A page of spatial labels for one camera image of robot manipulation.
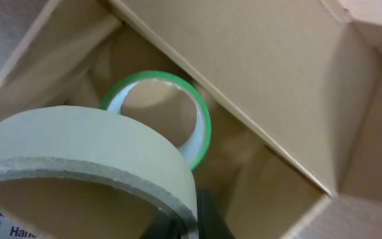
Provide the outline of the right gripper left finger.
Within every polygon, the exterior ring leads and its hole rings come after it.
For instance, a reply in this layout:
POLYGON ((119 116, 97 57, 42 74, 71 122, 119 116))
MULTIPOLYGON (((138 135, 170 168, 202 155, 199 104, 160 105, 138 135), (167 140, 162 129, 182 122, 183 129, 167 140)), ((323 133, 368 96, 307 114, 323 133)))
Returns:
POLYGON ((181 239, 177 220, 159 210, 139 239, 181 239))

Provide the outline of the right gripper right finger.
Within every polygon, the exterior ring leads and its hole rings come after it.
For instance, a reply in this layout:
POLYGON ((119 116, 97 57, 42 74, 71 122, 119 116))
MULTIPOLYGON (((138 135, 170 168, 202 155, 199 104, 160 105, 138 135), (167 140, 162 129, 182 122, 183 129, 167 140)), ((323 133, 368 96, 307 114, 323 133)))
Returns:
POLYGON ((199 239, 235 239, 208 189, 198 190, 197 205, 199 239))

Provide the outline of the green tape roll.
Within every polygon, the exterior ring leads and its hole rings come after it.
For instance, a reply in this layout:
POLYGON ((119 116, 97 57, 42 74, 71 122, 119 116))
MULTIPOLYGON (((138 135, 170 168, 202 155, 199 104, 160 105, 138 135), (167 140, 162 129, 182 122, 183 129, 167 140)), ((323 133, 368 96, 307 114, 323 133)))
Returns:
POLYGON ((134 73, 116 83, 103 97, 100 109, 121 113, 121 107, 128 93, 144 81, 161 80, 164 84, 175 86, 185 92, 196 108, 196 123, 191 136, 177 148, 191 169, 195 169, 204 158, 210 146, 212 121, 208 106, 202 95, 190 83, 179 76, 159 70, 146 70, 134 73))

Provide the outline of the cream masking tape roll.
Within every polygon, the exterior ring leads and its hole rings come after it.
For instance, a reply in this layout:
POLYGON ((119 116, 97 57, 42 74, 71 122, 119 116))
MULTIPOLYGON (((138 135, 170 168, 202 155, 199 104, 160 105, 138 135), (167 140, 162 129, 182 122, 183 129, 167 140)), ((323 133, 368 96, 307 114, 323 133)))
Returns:
POLYGON ((0 181, 76 179, 127 191, 198 237, 192 172, 162 135, 134 119, 95 108, 54 106, 0 121, 0 181))

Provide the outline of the brown cardboard box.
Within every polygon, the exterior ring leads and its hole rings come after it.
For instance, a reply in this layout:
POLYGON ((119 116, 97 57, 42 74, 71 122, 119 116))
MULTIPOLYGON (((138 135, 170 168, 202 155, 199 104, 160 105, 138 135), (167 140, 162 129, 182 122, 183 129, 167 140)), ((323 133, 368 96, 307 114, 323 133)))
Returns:
MULTIPOLYGON (((116 83, 146 70, 205 100, 212 136, 190 169, 196 199, 208 189, 235 238, 382 238, 382 59, 320 2, 47 1, 0 70, 0 121, 101 110, 116 83)), ((132 88, 118 115, 175 148, 196 123, 191 98, 161 80, 132 88)), ((14 236, 42 238, 139 238, 163 211, 56 177, 0 181, 0 210, 14 236)))

